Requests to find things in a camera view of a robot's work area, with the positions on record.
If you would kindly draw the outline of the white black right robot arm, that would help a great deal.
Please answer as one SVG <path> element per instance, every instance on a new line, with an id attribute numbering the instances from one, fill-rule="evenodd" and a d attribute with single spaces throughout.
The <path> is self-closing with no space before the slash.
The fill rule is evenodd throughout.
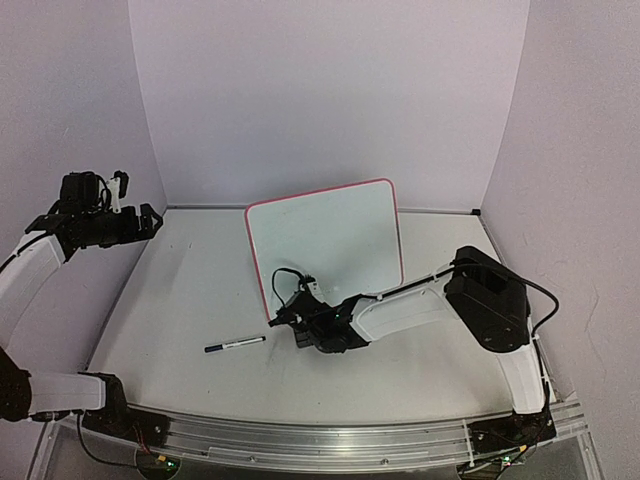
<path id="1" fill-rule="evenodd" d="M 268 324 L 290 327 L 299 347 L 344 353 L 422 325 L 460 321 L 480 347 L 496 356 L 513 412 L 534 415 L 544 410 L 548 391 L 534 345 L 536 327 L 527 291 L 549 292 L 477 247 L 458 248 L 449 264 L 425 277 L 359 293 L 337 305 L 324 300 L 313 276 L 293 274 L 297 288 Z"/>

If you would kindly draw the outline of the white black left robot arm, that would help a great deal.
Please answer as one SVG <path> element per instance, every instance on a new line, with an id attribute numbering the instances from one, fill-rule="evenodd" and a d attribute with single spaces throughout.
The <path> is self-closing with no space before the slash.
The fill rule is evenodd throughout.
<path id="1" fill-rule="evenodd" d="M 20 366 L 9 347 L 16 331 L 54 277 L 82 250 L 146 243 L 163 225 L 149 203 L 123 201 L 129 176 L 93 171 L 65 175 L 57 199 L 24 230 L 1 264 L 1 418 L 7 422 L 55 421 L 80 414 L 114 435 L 133 431 L 136 420 L 123 382 L 108 373 L 45 373 Z"/>

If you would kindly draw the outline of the white whiteboard marker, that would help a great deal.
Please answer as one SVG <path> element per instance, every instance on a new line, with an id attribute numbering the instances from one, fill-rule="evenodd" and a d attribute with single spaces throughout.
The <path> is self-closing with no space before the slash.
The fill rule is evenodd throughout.
<path id="1" fill-rule="evenodd" d="M 231 350 L 241 348 L 249 345 L 260 344 L 266 341 L 264 335 L 254 336 L 250 338 L 238 339 L 234 341 L 228 341 L 223 343 L 217 343 L 214 345 L 208 345 L 203 348 L 205 354 L 216 353 L 225 350 Z"/>

